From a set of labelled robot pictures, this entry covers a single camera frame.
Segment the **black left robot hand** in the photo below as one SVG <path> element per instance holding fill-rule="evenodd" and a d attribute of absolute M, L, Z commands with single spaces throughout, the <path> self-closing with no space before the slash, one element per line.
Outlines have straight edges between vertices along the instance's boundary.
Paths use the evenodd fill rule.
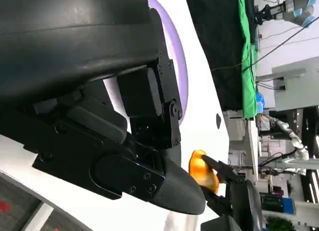
<path fill-rule="evenodd" d="M 148 0 L 0 0 L 0 133 L 34 168 L 111 200 L 200 215 L 183 110 Z"/>

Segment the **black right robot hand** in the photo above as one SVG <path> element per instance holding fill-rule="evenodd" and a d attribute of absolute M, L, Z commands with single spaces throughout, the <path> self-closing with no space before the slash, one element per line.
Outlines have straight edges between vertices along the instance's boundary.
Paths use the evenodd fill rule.
<path fill-rule="evenodd" d="M 226 196 L 218 196 L 201 186 L 211 208 L 219 217 L 201 224 L 202 231 L 261 231 L 262 208 L 258 190 L 250 180 L 234 173 L 227 164 L 207 155 L 201 158 L 209 168 L 217 171 L 217 178 L 226 184 Z"/>

